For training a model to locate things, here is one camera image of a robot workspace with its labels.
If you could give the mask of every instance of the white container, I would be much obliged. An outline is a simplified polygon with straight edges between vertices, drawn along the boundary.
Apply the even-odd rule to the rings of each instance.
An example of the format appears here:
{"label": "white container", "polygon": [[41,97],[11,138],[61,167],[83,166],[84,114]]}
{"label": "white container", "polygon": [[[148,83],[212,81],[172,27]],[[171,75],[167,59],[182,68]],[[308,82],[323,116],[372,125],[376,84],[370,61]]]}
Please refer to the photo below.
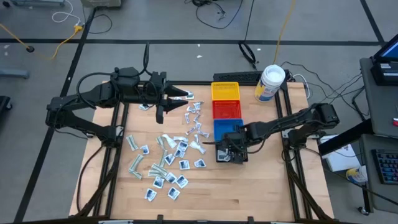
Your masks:
{"label": "white container", "polygon": [[285,80],[285,71],[278,65],[269,65],[262,72],[259,83],[254,91],[254,97],[260,102],[272,99]]}
{"label": "white container", "polygon": [[362,183],[368,181],[368,174],[366,173],[366,166],[353,168],[347,170],[346,177],[349,181],[354,183]]}

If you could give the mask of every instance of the gray floor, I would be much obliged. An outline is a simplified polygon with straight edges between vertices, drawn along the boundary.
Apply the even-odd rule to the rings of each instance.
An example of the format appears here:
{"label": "gray floor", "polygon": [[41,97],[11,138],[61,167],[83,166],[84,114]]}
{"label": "gray floor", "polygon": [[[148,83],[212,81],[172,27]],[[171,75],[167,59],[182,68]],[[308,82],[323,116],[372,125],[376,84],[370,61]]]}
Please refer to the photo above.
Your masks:
{"label": "gray floor", "polygon": [[[81,17],[80,1],[71,0],[74,13]],[[249,40],[276,40],[279,35],[290,1],[255,2]],[[382,6],[377,0],[367,0],[377,25],[385,40],[398,33],[395,9],[398,2],[385,0]],[[236,7],[237,0],[225,0],[220,4],[227,18],[217,23],[220,16],[212,6],[200,9],[199,15],[216,26],[225,25]],[[243,39],[249,19],[251,1],[243,6],[235,21],[226,29],[216,30],[204,26],[195,17],[195,7],[183,0],[129,0],[120,10],[103,10],[113,20],[113,28],[106,34],[88,36],[89,39]],[[12,29],[20,38],[63,39],[73,32],[76,19],[56,24],[51,15],[58,11],[69,11],[68,5],[42,7],[34,5],[5,9],[0,6],[0,22]],[[108,21],[98,18],[92,31],[107,28]],[[0,30],[0,38],[9,38]],[[283,40],[330,40],[330,41],[377,41],[359,0],[301,0],[297,2],[286,27]],[[51,55],[55,44],[34,44],[36,51]],[[0,78],[0,95],[12,98],[14,108],[1,125],[0,132],[0,223],[11,222],[39,153],[47,127],[45,105],[53,96],[60,94],[66,74],[75,54],[77,44],[65,44],[56,60],[42,60],[28,54],[19,44],[0,44],[0,67],[22,68],[30,71],[28,80]],[[264,69],[272,63],[274,45],[251,46],[259,60],[258,67]],[[288,60],[304,64],[317,72],[322,80],[338,88],[359,74],[359,59],[374,54],[379,47],[305,46],[283,45],[278,64]],[[83,75],[113,67],[142,67],[143,45],[86,44],[73,77],[69,94]],[[317,78],[300,67],[286,65],[293,74],[300,73],[308,82],[321,85],[327,93],[331,90]],[[211,80],[214,73],[248,71],[252,68],[241,55],[236,45],[168,44],[151,45],[149,70],[166,71],[170,80]],[[98,84],[106,77],[93,77],[82,84],[83,90]],[[362,80],[347,89],[362,86]],[[311,86],[309,103],[321,101],[324,96],[318,87]],[[352,95],[345,96],[350,102]],[[359,106],[367,112],[365,95],[358,98]],[[341,124],[330,133],[340,133],[358,124],[358,115],[341,99],[333,102]],[[81,110],[78,115],[91,119],[91,110]],[[68,215],[75,189],[85,141],[55,134],[44,162],[42,173],[25,216],[27,220],[63,218]],[[363,205],[362,193],[355,186],[325,173],[335,217],[347,222],[375,223],[376,220],[393,222],[398,215],[376,211],[369,217],[362,216],[356,207]]]}

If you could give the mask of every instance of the keyboard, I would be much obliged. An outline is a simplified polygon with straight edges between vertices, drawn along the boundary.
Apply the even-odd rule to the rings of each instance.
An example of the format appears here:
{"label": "keyboard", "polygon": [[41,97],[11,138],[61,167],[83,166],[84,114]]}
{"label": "keyboard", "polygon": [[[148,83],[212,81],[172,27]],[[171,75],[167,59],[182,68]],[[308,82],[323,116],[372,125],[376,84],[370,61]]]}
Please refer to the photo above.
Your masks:
{"label": "keyboard", "polygon": [[398,184],[398,150],[373,149],[372,155],[382,184]]}

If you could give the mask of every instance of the white cable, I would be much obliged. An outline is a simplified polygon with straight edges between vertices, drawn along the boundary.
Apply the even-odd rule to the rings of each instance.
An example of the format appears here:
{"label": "white cable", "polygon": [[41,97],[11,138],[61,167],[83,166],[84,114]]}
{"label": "white cable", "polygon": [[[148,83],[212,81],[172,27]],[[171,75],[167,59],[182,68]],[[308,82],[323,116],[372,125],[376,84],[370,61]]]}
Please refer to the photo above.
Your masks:
{"label": "white cable", "polygon": [[[65,22],[65,21],[69,18],[69,16],[72,16],[72,17],[75,17],[75,18],[77,18],[77,19],[79,20],[79,21],[76,23],[76,25],[77,25],[77,26],[80,25],[80,22],[81,22],[80,18],[72,14],[72,12],[73,12],[72,3],[70,3],[70,1],[68,1],[68,0],[65,0],[65,1],[66,1],[67,3],[69,3],[69,5],[70,5],[70,12],[69,12],[69,13],[67,13],[67,12],[56,12],[56,13],[52,14],[52,20],[53,20],[54,22],[61,23],[61,22]],[[56,21],[56,20],[54,19],[54,16],[57,15],[57,14],[65,14],[65,15],[67,15],[67,16],[66,16],[64,19],[60,20],[60,21]]]}
{"label": "white cable", "polygon": [[310,96],[311,96],[311,92],[310,92],[310,87],[309,87],[309,85],[308,85],[306,79],[305,79],[304,76],[301,75],[301,74],[295,74],[295,75],[293,76],[293,78],[296,77],[296,76],[300,76],[300,77],[304,80],[304,83],[305,83],[305,85],[307,86],[307,92],[308,92],[307,99],[309,99]]}

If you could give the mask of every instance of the wooden tabletop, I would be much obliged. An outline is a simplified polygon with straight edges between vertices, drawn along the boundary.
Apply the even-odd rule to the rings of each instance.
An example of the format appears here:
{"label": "wooden tabletop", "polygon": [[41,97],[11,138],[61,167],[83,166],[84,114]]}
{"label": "wooden tabletop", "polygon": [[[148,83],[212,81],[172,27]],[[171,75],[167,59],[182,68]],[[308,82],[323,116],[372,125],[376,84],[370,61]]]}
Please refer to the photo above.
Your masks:
{"label": "wooden tabletop", "polygon": [[[302,83],[289,83],[289,96],[293,113],[307,108],[307,99]],[[213,118],[211,110],[211,86],[177,86],[183,90],[194,92],[195,99],[190,100],[190,105],[195,101],[204,101],[201,107],[201,130],[210,133],[205,139],[200,136],[200,141],[213,141]],[[260,103],[254,98],[254,86],[239,87],[241,95],[241,109],[244,123],[254,121],[270,121],[277,119],[275,101]],[[184,113],[187,106],[182,106],[169,114],[164,114],[164,124],[155,122],[155,108],[142,111],[138,105],[130,105],[127,118],[126,133],[132,134],[139,146],[147,144],[150,154],[138,165],[137,171],[143,175],[142,180],[135,178],[128,172],[129,166],[141,150],[131,151],[130,145],[124,139],[121,160],[118,171],[116,188],[114,191],[111,218],[114,219],[146,219],[154,220],[157,215],[164,215],[165,220],[224,220],[247,221],[248,216],[253,216],[255,221],[294,221],[292,203],[287,181],[287,173],[283,160],[280,158],[282,144],[279,133],[267,139],[264,147],[257,154],[249,155],[249,162],[243,165],[231,163],[217,163],[215,160],[215,147],[206,146],[207,152],[201,155],[193,148],[188,148],[183,159],[190,161],[190,170],[180,170],[176,158],[171,166],[165,168],[177,177],[183,174],[189,184],[180,189],[177,184],[165,182],[163,189],[152,186],[154,178],[148,177],[152,164],[158,164],[162,150],[156,143],[156,137],[162,134],[169,136],[185,136],[185,132],[193,126],[185,123]],[[109,125],[112,109],[97,109],[93,122],[99,125]],[[165,142],[166,149],[174,153]],[[98,139],[90,139],[86,146],[82,164],[100,146]],[[307,147],[318,150],[315,141],[308,140]],[[307,189],[326,214],[333,217],[328,189],[321,161],[318,155],[304,151],[301,152],[302,163],[305,171]],[[84,173],[81,185],[81,207],[92,196],[98,186],[101,172],[104,149],[89,163]],[[195,168],[193,162],[203,159],[206,168]],[[167,196],[171,186],[181,191],[176,201]],[[157,192],[156,198],[149,202],[144,199],[146,190],[151,188]],[[301,201],[301,194],[296,188],[300,202],[301,217],[305,217]],[[108,190],[105,191],[100,214],[104,213]],[[73,198],[70,214],[76,213],[76,193]]]}

